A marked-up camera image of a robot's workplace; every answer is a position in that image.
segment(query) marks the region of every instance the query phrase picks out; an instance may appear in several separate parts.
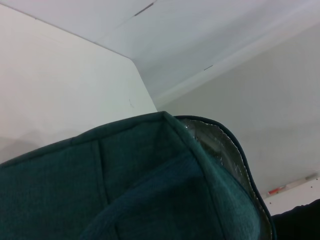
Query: teal fabric bag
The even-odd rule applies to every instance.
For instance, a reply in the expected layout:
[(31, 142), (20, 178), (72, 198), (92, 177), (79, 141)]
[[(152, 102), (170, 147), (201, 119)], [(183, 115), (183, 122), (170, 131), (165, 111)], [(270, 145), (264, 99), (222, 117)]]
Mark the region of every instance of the teal fabric bag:
[(1, 164), (0, 239), (275, 239), (238, 142), (204, 121), (142, 115)]

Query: white ceiling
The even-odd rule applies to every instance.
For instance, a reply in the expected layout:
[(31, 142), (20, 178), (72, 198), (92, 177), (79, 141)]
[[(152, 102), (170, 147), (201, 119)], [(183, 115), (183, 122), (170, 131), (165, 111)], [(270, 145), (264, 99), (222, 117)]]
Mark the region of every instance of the white ceiling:
[[(193, 87), (187, 87), (185, 92), (212, 79), (211, 75), (221, 72), (221, 65), (227, 69), (226, 66), (246, 59), (248, 51), (244, 49), (268, 39), (275, 31), (288, 31), (282, 29), (288, 26), (286, 23), (294, 23), (290, 25), (291, 31), (300, 32), (320, 21), (314, 14), (320, 10), (318, 0), (0, 0), (0, 3), (132, 59), (156, 104), (172, 99), (186, 85)], [(151, 3), (154, 5), (135, 16)], [(294, 21), (301, 16), (308, 24)], [(263, 45), (274, 40), (269, 37)], [(261, 46), (251, 47), (249, 55), (262, 50)], [(208, 67), (210, 76), (204, 77), (202, 72)]]

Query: white wall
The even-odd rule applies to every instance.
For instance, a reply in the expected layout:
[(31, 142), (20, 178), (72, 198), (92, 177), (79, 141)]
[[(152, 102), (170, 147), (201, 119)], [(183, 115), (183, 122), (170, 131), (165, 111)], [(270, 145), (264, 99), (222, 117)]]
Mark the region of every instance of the white wall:
[(296, 206), (308, 205), (320, 199), (320, 178), (280, 192), (264, 199), (271, 216), (292, 210)]
[(156, 111), (133, 62), (0, 5), (0, 163)]
[(159, 108), (226, 125), (265, 193), (320, 169), (320, 25)]

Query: dark cloth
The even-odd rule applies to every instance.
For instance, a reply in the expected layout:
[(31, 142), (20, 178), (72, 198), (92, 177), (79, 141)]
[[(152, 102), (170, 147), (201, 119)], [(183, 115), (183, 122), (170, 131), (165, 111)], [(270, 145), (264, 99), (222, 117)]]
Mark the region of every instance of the dark cloth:
[(320, 238), (320, 199), (282, 214), (272, 216), (278, 240)]

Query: ceiling molding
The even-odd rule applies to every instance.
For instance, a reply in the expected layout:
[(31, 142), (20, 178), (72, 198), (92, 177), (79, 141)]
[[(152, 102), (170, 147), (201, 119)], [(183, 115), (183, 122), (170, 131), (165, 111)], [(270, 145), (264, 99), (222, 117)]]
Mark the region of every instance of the ceiling molding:
[(257, 38), (251, 44), (239, 49), (221, 61), (216, 62), (210, 68), (189, 77), (175, 87), (163, 93), (151, 96), (155, 106), (160, 108), (171, 101), (178, 99), (182, 95), (191, 92), (197, 87), (213, 80), (221, 74), (254, 58), (258, 54), (283, 43), (308, 28), (313, 27), (320, 23), (319, 13), (320, 2), (309, 4), (303, 9), (297, 10), (285, 21), (270, 29), (267, 34)]

